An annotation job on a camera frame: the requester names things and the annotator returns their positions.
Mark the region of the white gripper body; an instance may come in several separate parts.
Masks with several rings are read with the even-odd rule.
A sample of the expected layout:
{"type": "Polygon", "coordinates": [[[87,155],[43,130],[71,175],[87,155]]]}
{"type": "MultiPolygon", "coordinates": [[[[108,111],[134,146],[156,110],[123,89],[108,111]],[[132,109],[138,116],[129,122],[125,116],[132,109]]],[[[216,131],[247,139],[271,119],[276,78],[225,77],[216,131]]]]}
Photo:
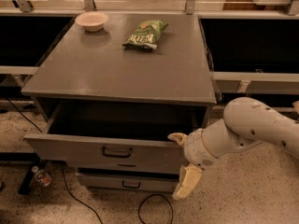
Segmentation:
{"type": "Polygon", "coordinates": [[[191,164],[203,170],[218,160],[205,145],[203,129],[187,135],[184,143],[184,156],[191,164]]]}

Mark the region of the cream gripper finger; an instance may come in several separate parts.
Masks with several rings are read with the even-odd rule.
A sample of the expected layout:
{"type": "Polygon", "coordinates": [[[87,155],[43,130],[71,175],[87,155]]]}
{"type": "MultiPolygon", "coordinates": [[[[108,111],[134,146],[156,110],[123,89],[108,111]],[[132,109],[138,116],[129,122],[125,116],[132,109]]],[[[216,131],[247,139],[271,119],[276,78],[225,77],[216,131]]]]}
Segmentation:
{"type": "Polygon", "coordinates": [[[186,198],[198,184],[203,170],[193,164],[181,166],[179,170],[179,181],[172,194],[175,200],[186,198]]]}
{"type": "Polygon", "coordinates": [[[170,133],[167,138],[177,142],[179,146],[184,147],[187,135],[185,133],[170,133]]]}

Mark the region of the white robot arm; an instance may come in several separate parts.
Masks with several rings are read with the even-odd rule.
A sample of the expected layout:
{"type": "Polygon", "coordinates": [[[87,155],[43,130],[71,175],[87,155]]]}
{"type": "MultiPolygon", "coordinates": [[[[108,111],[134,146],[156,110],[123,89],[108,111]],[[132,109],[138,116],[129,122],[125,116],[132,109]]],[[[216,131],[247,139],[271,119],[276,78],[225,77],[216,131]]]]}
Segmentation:
{"type": "Polygon", "coordinates": [[[236,98],[223,110],[223,118],[192,133],[171,133],[168,138],[183,147],[189,162],[179,170],[179,182],[172,194],[186,198],[198,184],[202,172],[218,158],[240,153],[262,142],[281,147],[299,158],[299,123],[272,107],[249,97],[236,98]]]}

